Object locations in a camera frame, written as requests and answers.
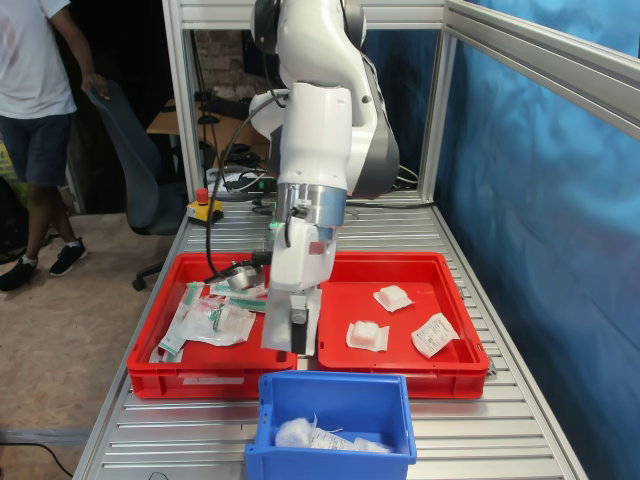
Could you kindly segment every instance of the t-shirt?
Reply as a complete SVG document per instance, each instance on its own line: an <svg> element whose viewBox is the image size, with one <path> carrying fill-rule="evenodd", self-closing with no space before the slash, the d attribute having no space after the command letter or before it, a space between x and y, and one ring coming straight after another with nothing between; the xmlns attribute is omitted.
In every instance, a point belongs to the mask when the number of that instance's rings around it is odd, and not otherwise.
<svg viewBox="0 0 640 480"><path fill-rule="evenodd" d="M69 0L0 0L0 115L42 118L75 112L49 19Z"/></svg>

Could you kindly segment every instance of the aluminum table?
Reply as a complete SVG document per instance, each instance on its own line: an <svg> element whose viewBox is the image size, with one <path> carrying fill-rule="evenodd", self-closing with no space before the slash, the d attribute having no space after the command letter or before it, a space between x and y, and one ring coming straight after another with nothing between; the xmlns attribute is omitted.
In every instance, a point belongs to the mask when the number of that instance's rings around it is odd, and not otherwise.
<svg viewBox="0 0 640 480"><path fill-rule="evenodd" d="M378 203L419 202L395 193ZM214 226L214 252L263 246L269 217L252 205L226 204ZM418 461L409 480L586 479L573 450L437 208L347 208L338 247L365 251L442 253L497 374L479 400L411 402ZM205 230L186 220L136 332L181 252L204 252ZM132 340L126 356L132 348ZM76 470L75 480L243 480L244 446L256 431L256 401L139 400L126 356ZM313 368L301 358L299 368ZM154 475L152 480L163 480Z"/></svg>

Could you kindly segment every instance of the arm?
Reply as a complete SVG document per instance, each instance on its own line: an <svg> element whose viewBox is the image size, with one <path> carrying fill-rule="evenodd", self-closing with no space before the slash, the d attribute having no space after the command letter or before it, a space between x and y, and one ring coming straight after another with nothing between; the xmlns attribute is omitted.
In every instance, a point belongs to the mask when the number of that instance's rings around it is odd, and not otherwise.
<svg viewBox="0 0 640 480"><path fill-rule="evenodd" d="M51 23L65 39L71 49L71 53L73 53L78 64L80 64L82 71L82 90L86 93L93 87L101 96L108 100L109 88L107 87L107 82L100 75L96 74L89 42L87 42L86 37L78 28L76 22L73 21L69 9L63 8L56 13L51 17Z"/></svg>

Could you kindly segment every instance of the blue plastic bin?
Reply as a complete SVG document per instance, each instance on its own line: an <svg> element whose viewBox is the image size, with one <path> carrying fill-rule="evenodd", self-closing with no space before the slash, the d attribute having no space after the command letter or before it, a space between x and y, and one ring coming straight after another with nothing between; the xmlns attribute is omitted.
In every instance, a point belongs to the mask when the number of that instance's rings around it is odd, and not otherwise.
<svg viewBox="0 0 640 480"><path fill-rule="evenodd" d="M394 453L275 446L280 426L304 417L353 442L385 444ZM416 463L407 383L396 375L281 372L260 377L260 417L247 445L248 480L405 480Z"/></svg>

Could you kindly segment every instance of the person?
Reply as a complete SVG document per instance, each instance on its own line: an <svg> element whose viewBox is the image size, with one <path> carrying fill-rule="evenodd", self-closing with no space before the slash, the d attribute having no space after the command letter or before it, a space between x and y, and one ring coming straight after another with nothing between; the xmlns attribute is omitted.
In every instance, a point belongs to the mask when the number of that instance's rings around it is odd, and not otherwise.
<svg viewBox="0 0 640 480"><path fill-rule="evenodd" d="M107 83L96 74L87 39L68 9L69 0L0 1L0 134L18 179L29 188L27 250L12 270L0 276L0 291L30 282L49 230L66 245L49 270L69 272L85 257L58 190L65 180L71 114L76 110L53 29L69 45L82 71L82 89L109 97Z"/></svg>

